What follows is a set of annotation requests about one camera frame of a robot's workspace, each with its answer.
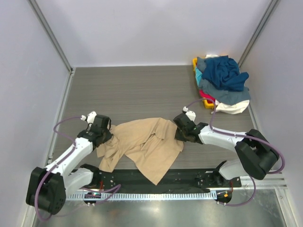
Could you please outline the beige t-shirt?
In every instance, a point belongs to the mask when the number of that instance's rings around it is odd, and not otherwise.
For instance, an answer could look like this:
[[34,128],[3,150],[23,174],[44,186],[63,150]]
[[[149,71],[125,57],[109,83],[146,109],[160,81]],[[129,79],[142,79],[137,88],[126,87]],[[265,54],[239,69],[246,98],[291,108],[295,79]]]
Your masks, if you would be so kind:
[[175,139],[176,130],[176,124],[160,117],[112,126],[112,138],[96,149],[97,157],[102,159],[99,169],[111,173],[126,156],[157,185],[184,148],[184,143]]

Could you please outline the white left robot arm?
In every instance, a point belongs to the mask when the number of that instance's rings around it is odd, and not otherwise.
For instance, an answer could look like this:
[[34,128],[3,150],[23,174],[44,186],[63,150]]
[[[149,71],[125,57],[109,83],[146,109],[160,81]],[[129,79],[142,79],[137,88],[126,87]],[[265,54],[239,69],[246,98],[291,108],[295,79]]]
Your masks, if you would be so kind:
[[112,138],[107,129],[81,131],[72,145],[44,168],[36,167],[30,175],[26,204],[50,215],[56,215],[66,198],[82,187],[99,184],[99,169],[89,164],[75,167],[101,144]]

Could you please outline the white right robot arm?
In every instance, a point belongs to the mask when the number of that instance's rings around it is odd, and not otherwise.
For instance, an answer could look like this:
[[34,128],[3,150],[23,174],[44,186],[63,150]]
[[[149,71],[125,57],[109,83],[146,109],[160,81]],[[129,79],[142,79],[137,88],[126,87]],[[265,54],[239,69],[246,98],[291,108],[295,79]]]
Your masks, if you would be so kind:
[[247,175],[262,180],[267,174],[275,174],[270,170],[280,155],[259,131],[232,132],[193,121],[174,123],[177,125],[175,137],[178,140],[214,145],[237,154],[236,160],[226,161],[219,166],[218,172],[224,179]]

